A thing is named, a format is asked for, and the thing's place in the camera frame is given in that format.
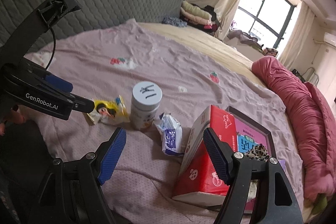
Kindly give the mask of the person's left hand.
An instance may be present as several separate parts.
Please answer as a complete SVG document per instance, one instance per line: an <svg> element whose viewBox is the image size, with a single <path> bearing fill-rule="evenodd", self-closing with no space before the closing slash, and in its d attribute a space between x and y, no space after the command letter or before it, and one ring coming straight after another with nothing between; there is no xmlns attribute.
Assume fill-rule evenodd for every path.
<svg viewBox="0 0 336 224"><path fill-rule="evenodd" d="M15 124L24 124L26 122L26 118L17 111L11 110L4 118L4 122L0 124L0 134L3 136L5 134L5 122L12 122Z"/></svg>

